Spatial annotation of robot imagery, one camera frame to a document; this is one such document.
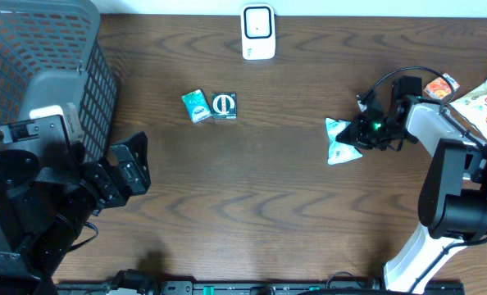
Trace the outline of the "dark green scrub pad pack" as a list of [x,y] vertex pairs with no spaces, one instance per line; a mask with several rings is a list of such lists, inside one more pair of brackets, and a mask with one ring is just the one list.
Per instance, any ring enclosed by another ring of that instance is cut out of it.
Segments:
[[212,116],[215,120],[235,120],[237,118],[236,93],[212,94]]

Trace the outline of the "dark grey plastic mesh basket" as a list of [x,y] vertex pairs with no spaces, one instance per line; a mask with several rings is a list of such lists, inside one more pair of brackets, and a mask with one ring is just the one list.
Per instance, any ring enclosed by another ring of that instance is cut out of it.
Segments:
[[0,126],[34,109],[72,103],[96,161],[108,149],[119,90],[98,42],[100,13],[86,0],[0,0]]

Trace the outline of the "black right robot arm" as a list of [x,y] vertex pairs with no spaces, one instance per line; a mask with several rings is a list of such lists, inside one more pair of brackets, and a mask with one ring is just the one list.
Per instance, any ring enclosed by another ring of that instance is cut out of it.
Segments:
[[432,156],[418,199],[419,224],[384,266],[384,287],[391,292],[422,294],[450,258],[487,243],[487,143],[421,90],[419,77],[396,79],[384,113],[370,88],[357,96],[360,114],[337,136],[367,150],[420,143]]

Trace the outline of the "small teal tissue pack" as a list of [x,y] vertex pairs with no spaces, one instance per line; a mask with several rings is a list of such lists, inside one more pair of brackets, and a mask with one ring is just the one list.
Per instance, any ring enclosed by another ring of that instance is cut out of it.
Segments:
[[211,108],[201,89],[194,90],[182,96],[182,101],[189,113],[190,120],[196,124],[212,116]]

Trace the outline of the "green Kleenex tissue pack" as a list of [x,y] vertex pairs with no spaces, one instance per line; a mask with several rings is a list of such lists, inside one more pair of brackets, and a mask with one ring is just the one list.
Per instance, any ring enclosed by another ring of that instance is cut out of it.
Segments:
[[337,141],[338,134],[349,125],[349,121],[325,119],[326,132],[329,138],[328,164],[330,166],[362,158],[362,154],[354,146]]

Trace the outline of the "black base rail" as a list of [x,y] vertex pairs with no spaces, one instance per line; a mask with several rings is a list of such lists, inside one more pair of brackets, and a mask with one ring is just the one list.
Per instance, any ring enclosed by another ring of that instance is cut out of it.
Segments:
[[57,285],[60,294],[162,294],[162,295],[251,295],[275,294],[289,295],[309,291],[321,291],[326,288],[332,290],[361,289],[380,291],[381,287],[367,282],[355,283],[352,280],[335,280],[326,283],[193,283],[190,281],[162,281],[154,283],[146,289],[133,284],[101,282],[101,283],[63,283]]

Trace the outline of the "small orange tissue pack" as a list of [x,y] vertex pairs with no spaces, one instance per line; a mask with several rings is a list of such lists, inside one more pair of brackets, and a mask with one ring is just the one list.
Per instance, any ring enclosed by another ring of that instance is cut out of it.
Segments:
[[443,73],[443,77],[443,79],[436,78],[425,86],[424,92],[429,97],[442,100],[450,95],[452,93],[452,90],[449,87],[447,80],[452,85],[454,91],[457,91],[459,89],[460,84],[451,75]]

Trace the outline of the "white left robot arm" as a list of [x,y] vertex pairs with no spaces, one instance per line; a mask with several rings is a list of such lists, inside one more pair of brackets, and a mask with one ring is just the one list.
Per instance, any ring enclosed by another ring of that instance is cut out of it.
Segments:
[[124,206],[150,185],[148,137],[139,132],[110,147],[107,158],[84,162],[83,146],[68,150],[68,165],[46,166],[34,153],[0,152],[0,294],[55,294],[52,276],[90,216]]

